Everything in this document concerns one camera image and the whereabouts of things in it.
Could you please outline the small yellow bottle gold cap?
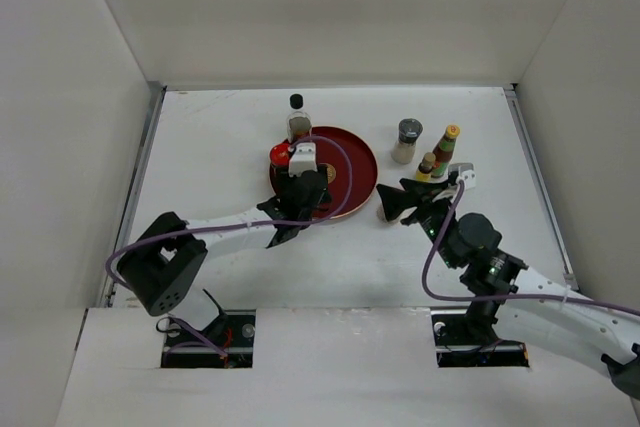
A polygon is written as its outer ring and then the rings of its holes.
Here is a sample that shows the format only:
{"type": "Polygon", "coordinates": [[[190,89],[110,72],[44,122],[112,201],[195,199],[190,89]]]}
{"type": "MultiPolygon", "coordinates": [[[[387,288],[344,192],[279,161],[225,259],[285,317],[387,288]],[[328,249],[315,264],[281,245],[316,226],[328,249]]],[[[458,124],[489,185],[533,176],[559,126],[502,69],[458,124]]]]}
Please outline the small yellow bottle gold cap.
{"type": "Polygon", "coordinates": [[[422,157],[415,171],[414,179],[419,182],[428,182],[431,179],[431,175],[435,167],[435,163],[436,163],[435,154],[433,152],[426,153],[422,157]]]}

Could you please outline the red-lid chili sauce jar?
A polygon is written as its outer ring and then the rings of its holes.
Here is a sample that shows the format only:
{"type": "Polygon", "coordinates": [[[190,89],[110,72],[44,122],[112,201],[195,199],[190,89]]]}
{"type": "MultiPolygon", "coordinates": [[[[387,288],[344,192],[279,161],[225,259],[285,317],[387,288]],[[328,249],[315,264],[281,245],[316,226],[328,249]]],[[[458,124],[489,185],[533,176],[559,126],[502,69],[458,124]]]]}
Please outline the red-lid chili sauce jar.
{"type": "Polygon", "coordinates": [[[269,152],[270,173],[275,177],[291,177],[289,166],[294,152],[295,148],[289,142],[272,147],[269,152]]]}

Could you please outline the red sauce bottle yellow cap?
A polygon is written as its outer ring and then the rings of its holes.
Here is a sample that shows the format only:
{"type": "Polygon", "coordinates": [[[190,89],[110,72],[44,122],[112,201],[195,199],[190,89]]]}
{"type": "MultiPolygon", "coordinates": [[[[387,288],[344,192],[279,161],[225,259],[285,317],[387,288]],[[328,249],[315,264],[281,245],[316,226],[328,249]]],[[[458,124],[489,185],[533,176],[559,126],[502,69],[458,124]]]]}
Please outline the red sauce bottle yellow cap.
{"type": "Polygon", "coordinates": [[[433,149],[435,155],[435,164],[431,171],[431,177],[433,179],[441,178],[447,174],[459,134],[460,128],[458,125],[448,125],[444,134],[436,144],[436,147],[433,149]]]}

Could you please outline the clear bottle black cap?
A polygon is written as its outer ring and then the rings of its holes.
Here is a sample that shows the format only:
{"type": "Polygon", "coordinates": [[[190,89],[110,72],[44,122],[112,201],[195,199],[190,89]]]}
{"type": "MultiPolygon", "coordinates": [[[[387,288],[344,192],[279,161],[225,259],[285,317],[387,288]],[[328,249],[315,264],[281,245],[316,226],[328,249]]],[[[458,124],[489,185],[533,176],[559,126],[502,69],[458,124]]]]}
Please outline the clear bottle black cap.
{"type": "Polygon", "coordinates": [[[287,139],[293,144],[298,139],[311,134],[312,123],[309,114],[304,110],[304,99],[299,93],[289,97],[289,105],[292,112],[286,119],[287,139]]]}

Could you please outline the grey-lid white powder shaker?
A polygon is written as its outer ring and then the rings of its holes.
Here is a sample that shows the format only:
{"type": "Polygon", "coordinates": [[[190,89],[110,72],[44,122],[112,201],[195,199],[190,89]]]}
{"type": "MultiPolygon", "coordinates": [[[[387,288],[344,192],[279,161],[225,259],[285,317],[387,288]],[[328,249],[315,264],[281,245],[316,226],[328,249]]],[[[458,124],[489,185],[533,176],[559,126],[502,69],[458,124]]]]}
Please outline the grey-lid white powder shaker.
{"type": "Polygon", "coordinates": [[[413,160],[422,131],[422,123],[415,118],[405,118],[399,122],[397,140],[391,150],[391,158],[396,163],[406,165],[413,160]]]}

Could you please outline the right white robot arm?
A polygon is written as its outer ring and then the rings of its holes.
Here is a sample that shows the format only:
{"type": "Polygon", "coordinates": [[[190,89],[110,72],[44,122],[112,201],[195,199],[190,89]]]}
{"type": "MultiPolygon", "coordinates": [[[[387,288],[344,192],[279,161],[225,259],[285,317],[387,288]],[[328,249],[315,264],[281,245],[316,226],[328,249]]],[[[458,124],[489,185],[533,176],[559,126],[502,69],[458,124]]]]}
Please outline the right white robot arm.
{"type": "Polygon", "coordinates": [[[384,215],[421,226],[432,243],[427,258],[461,270],[470,292],[464,331],[473,341],[492,337],[536,345],[608,378],[627,396],[639,396],[639,312],[595,301],[563,286],[502,250],[501,233],[480,213],[456,214],[461,178],[440,184],[404,179],[376,187],[384,215]]]}

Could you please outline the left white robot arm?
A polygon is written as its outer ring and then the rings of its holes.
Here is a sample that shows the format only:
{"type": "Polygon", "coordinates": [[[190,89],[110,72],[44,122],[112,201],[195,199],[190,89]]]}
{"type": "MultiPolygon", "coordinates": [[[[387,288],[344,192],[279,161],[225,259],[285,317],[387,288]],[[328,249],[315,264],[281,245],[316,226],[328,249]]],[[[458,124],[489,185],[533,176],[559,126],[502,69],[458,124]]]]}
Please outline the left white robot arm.
{"type": "Polygon", "coordinates": [[[195,300],[193,284],[207,258],[288,242],[330,201],[321,166],[290,178],[280,193],[237,216],[190,223],[165,212],[120,257],[116,272],[150,316],[166,315],[195,300]]]}

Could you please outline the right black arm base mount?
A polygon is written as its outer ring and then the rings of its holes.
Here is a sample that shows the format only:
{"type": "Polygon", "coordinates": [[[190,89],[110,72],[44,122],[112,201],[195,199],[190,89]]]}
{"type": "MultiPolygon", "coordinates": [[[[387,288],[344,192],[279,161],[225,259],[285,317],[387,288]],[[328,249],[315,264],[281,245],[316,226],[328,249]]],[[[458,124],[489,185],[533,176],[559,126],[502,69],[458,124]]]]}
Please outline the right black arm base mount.
{"type": "Polygon", "coordinates": [[[446,323],[446,336],[455,345],[488,346],[499,340],[494,331],[499,301],[474,301],[463,313],[452,314],[446,323]]]}

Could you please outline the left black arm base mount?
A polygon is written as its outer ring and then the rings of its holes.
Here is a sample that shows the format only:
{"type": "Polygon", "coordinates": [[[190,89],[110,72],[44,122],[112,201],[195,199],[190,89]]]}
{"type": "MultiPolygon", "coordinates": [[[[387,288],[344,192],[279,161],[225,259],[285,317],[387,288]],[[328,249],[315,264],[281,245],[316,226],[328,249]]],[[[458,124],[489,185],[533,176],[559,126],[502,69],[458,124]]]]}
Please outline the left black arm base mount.
{"type": "Polygon", "coordinates": [[[203,293],[214,304],[217,315],[213,321],[201,331],[202,343],[209,349],[218,352],[222,357],[228,356],[228,348],[233,340],[233,333],[229,328],[229,315],[212,294],[204,289],[203,293]]]}

